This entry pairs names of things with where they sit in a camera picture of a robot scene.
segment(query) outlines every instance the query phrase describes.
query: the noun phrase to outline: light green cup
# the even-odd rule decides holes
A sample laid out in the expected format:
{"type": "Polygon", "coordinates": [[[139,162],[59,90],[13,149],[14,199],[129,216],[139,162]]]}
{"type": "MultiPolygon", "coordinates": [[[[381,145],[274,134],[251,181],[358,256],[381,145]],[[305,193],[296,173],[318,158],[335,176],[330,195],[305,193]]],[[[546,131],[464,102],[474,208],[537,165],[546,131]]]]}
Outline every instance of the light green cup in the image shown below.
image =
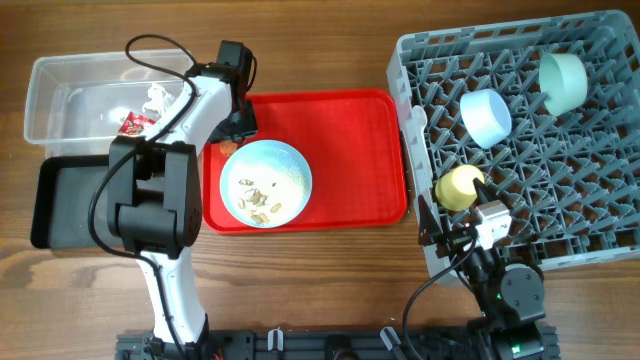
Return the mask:
{"type": "Polygon", "coordinates": [[[548,95],[544,105],[559,116],[587,100],[587,71],[572,54],[549,54],[540,60],[540,91],[548,95]]]}

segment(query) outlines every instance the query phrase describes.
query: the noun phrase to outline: small robot arm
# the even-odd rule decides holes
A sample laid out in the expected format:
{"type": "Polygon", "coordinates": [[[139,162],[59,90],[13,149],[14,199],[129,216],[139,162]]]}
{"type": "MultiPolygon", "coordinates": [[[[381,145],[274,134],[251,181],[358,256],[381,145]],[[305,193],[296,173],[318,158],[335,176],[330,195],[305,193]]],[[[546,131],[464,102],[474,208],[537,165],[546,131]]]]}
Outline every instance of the small robot arm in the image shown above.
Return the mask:
{"type": "Polygon", "coordinates": [[[109,150],[110,167],[136,152],[108,183],[107,224],[111,234],[122,239],[126,251],[160,268],[162,289],[158,289],[152,267],[138,260],[155,313],[153,336],[145,350],[164,354],[163,358],[180,358],[176,345],[189,359],[212,358],[201,355],[213,353],[203,350],[208,321],[198,299],[191,258],[202,222],[197,156],[207,142],[235,141],[257,132],[251,102],[246,100],[253,63],[253,54],[242,43],[223,41],[215,63],[193,64],[186,72],[197,94],[168,133],[151,144],[145,142],[184,111],[193,92],[186,81],[158,122],[141,136],[117,137],[109,150]],[[169,322],[179,344],[174,344],[169,322]]]}
{"type": "Polygon", "coordinates": [[[476,220],[463,228],[441,228],[424,199],[418,199],[422,217],[419,242],[436,245],[438,256],[451,263],[469,253],[456,271],[462,270],[466,276],[483,314],[467,325],[481,359],[510,360],[541,354],[545,342],[537,320],[545,317],[543,273],[533,263],[509,263],[500,257],[494,244],[509,235],[510,210],[478,179],[473,184],[478,194],[476,220]],[[471,249],[473,239],[475,247],[471,249]]]}

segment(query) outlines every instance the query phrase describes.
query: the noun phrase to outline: black tray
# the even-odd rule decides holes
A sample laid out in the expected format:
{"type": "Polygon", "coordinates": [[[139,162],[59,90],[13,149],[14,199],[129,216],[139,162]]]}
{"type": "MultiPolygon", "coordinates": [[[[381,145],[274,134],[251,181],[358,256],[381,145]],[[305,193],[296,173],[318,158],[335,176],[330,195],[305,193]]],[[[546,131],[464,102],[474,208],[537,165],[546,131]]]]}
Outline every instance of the black tray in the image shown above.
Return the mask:
{"type": "MultiPolygon", "coordinates": [[[[31,225],[34,247],[96,246],[87,229],[87,212],[91,197],[108,168],[108,155],[61,156],[42,163],[31,225]]],[[[109,246],[122,246],[122,240],[112,236],[107,228],[106,210],[107,189],[98,200],[96,231],[109,246]]]]}

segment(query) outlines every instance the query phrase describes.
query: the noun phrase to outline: red tray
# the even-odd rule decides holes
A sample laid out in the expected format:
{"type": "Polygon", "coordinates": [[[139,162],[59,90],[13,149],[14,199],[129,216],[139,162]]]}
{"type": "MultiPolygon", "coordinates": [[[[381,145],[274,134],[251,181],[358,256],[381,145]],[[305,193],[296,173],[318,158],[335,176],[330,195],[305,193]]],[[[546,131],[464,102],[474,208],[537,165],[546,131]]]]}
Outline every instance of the red tray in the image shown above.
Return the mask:
{"type": "Polygon", "coordinates": [[[393,100],[381,90],[253,95],[258,134],[296,148],[313,174],[311,198],[291,222],[272,229],[242,224],[220,197],[226,158],[219,145],[203,157],[204,221],[220,234],[388,225],[407,208],[393,100]]]}

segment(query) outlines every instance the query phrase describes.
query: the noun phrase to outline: wooden table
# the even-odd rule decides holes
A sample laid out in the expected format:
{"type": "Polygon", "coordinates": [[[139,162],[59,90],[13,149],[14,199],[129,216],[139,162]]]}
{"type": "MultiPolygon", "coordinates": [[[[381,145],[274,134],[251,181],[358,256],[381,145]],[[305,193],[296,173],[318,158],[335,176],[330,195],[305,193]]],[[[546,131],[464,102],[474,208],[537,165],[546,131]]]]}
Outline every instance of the wooden table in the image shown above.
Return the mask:
{"type": "MultiPolygon", "coordinates": [[[[133,261],[53,255],[29,243],[43,150],[23,140],[22,127],[37,58],[121,51],[135,35],[159,33],[206,60],[215,59],[220,40],[232,39],[260,59],[256,93],[387,89],[385,69],[403,34],[608,8],[640,24],[634,0],[72,2],[0,7],[3,359],[113,359],[117,334],[153,325],[133,261]]],[[[203,226],[194,249],[200,299],[214,329],[399,326],[408,297],[427,278],[417,231],[413,213],[389,227],[253,237],[203,226]]],[[[564,358],[640,357],[639,261],[549,272],[545,287],[546,321],[558,327],[564,358]]],[[[463,287],[436,286],[417,301],[411,323],[463,325],[478,315],[463,287]]]]}

